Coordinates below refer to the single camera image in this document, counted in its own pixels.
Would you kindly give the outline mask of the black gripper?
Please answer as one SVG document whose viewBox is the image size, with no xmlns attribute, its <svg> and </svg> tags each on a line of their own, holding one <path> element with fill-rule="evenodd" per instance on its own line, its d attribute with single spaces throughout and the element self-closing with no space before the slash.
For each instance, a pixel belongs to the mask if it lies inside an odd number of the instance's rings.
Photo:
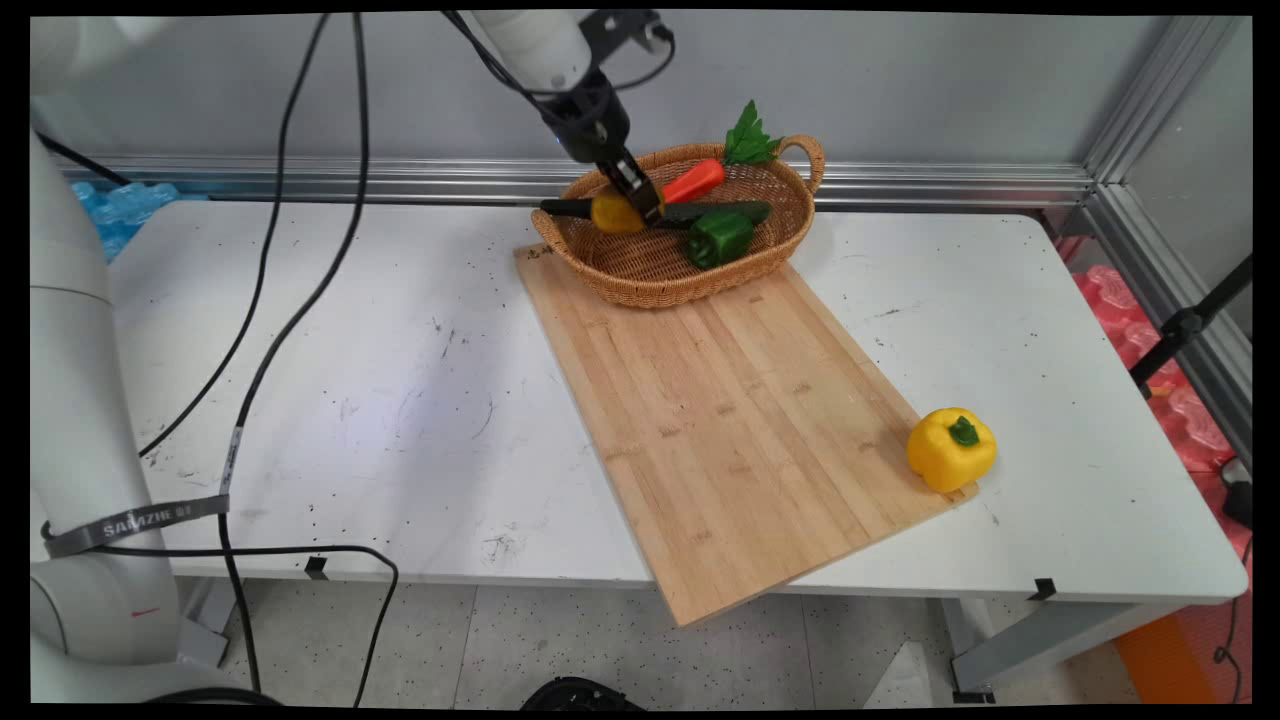
<svg viewBox="0 0 1280 720">
<path fill-rule="evenodd" d="M 645 224 L 663 217 L 660 190 L 625 150 L 630 119 L 604 73 L 590 72 L 567 92 L 543 95 L 541 113 L 564 152 L 577 163 L 596 165 Z"/>
</svg>

